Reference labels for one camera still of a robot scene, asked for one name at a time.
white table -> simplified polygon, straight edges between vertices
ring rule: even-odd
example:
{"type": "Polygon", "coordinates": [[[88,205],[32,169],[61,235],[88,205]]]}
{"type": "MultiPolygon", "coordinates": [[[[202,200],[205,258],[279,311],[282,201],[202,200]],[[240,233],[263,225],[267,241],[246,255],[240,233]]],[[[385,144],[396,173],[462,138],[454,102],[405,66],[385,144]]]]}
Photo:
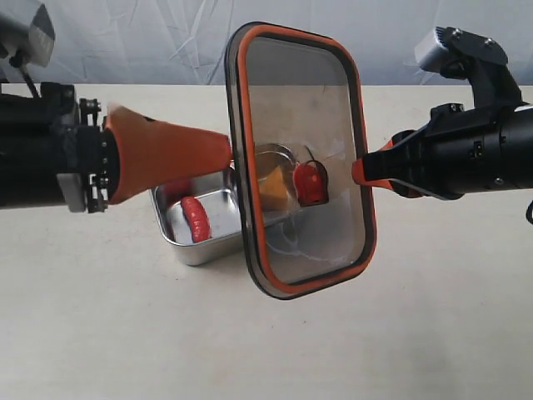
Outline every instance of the white table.
{"type": "MultiPolygon", "coordinates": [[[[77,90],[229,130],[223,87],[77,90]]],[[[468,87],[363,98],[371,149],[431,106],[471,106],[468,87]]],[[[181,265],[146,193],[103,215],[0,212],[0,398],[531,398],[533,192],[375,198],[369,269],[291,302],[256,289],[242,254],[181,265]]]]}

container lid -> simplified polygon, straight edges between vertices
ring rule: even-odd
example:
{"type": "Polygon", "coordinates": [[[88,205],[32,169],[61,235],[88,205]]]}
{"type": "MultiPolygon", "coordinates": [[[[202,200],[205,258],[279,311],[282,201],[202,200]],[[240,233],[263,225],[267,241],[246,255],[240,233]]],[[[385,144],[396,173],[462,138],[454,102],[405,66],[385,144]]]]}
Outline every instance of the container lid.
{"type": "Polygon", "coordinates": [[[227,45],[226,83],[247,264],[295,298],[358,276],[376,245],[371,189],[351,178],[366,135],[359,78],[328,37],[248,23],[227,45]]]}

white wall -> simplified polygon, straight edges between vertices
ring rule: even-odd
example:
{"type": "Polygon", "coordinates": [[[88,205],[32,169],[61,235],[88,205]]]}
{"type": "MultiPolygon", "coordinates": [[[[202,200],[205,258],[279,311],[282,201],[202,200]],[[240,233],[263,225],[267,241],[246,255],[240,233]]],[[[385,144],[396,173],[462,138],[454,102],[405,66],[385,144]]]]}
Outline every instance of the white wall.
{"type": "MultiPolygon", "coordinates": [[[[17,0],[0,0],[11,2],[17,0]]],[[[531,0],[44,0],[56,28],[41,80],[223,83],[223,49],[254,20],[320,33],[351,52],[365,84],[443,83],[419,72],[413,47],[435,25],[493,37],[520,84],[532,84],[531,0]]],[[[8,67],[11,80],[18,76],[8,67]]]]}

orange rubber seal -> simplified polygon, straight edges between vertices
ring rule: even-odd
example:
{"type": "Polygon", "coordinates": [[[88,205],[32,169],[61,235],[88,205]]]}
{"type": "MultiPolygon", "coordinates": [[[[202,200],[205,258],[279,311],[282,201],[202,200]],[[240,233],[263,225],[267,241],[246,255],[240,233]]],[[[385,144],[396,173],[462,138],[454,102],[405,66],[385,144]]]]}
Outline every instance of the orange rubber seal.
{"type": "MultiPolygon", "coordinates": [[[[239,87],[240,87],[240,93],[241,93],[241,104],[242,104],[242,123],[243,123],[243,131],[246,138],[246,150],[247,154],[249,155],[247,157],[247,166],[251,177],[257,176],[257,167],[256,167],[256,159],[255,157],[250,157],[250,155],[255,154],[254,149],[254,140],[253,140],[253,133],[252,133],[252,111],[250,106],[250,95],[247,90],[248,88],[248,77],[247,77],[247,50],[250,47],[250,44],[254,38],[257,38],[261,35],[265,34],[275,34],[275,35],[281,35],[289,38],[299,38],[304,40],[313,41],[315,43],[322,43],[328,47],[334,47],[337,50],[340,50],[345,56],[346,59],[350,60],[351,66],[353,67],[353,70],[356,72],[356,82],[357,82],[357,93],[358,93],[358,100],[359,104],[361,104],[361,85],[359,80],[359,73],[357,71],[356,65],[351,59],[350,53],[338,42],[336,42],[333,39],[330,39],[328,37],[320,37],[317,35],[313,35],[308,32],[302,32],[294,29],[290,29],[287,27],[279,27],[275,25],[257,25],[255,27],[252,27],[248,32],[246,32],[239,43],[238,53],[237,53],[237,68],[238,68],[238,79],[239,79],[239,87]]],[[[360,117],[361,117],[361,129],[363,132],[363,144],[364,144],[364,151],[367,152],[367,144],[366,144],[366,130],[365,130],[365,123],[362,115],[362,109],[360,108],[360,117]]],[[[370,251],[368,252],[368,256],[365,260],[362,262],[359,262],[357,265],[353,265],[351,267],[343,268],[337,272],[328,273],[326,276],[318,277],[316,279],[308,280],[301,283],[295,283],[295,284],[287,284],[281,281],[276,274],[273,272],[270,264],[270,260],[268,257],[268,248],[267,248],[267,242],[265,239],[265,225],[262,217],[262,208],[261,208],[261,202],[260,202],[260,196],[259,196],[259,185],[256,179],[250,179],[250,189],[251,189],[251,195],[252,195],[252,209],[253,209],[253,217],[256,221],[257,226],[257,245],[258,245],[258,257],[261,262],[262,271],[268,281],[270,281],[271,285],[284,293],[288,294],[298,294],[298,293],[306,293],[306,292],[313,292],[320,288],[325,288],[328,286],[331,286],[336,283],[340,283],[343,281],[346,281],[350,278],[354,278],[360,273],[362,273],[365,268],[368,266],[368,263],[371,261],[372,256],[376,250],[376,216],[374,213],[374,207],[373,207],[373,198],[371,190],[369,189],[370,193],[370,214],[371,214],[371,223],[373,228],[373,238],[371,243],[370,251]]]]}

red sausage toy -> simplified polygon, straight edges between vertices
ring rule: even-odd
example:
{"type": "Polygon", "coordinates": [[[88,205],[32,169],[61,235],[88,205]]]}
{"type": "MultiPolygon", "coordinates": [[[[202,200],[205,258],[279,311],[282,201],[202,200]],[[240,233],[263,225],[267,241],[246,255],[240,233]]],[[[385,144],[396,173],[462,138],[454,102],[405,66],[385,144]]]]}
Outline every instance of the red sausage toy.
{"type": "Polygon", "coordinates": [[[198,243],[211,238],[209,219],[200,201],[195,197],[184,197],[182,209],[191,228],[192,241],[198,243]]]}

